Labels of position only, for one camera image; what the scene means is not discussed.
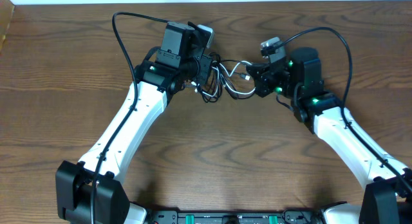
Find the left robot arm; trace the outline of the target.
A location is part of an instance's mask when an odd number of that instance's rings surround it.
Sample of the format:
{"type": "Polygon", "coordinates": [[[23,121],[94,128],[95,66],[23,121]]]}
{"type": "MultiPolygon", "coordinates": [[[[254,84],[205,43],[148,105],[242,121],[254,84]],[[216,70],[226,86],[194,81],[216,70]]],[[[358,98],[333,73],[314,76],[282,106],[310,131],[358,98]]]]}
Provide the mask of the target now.
{"type": "Polygon", "coordinates": [[[147,210],[129,201],[122,186],[129,164],[153,122],[188,80],[203,84],[211,70],[204,54],[214,31],[169,21],[161,46],[136,66],[127,97],[97,143],[55,175],[57,214],[70,223],[144,223],[147,210]]]}

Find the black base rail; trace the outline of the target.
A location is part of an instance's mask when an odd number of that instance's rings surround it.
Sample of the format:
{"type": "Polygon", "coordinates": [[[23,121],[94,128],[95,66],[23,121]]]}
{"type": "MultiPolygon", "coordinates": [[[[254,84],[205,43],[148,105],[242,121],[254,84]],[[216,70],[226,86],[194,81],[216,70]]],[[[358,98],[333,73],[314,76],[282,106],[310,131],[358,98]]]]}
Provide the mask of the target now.
{"type": "Polygon", "coordinates": [[[152,210],[144,224],[322,224],[322,218],[307,210],[281,212],[183,212],[152,210]]]}

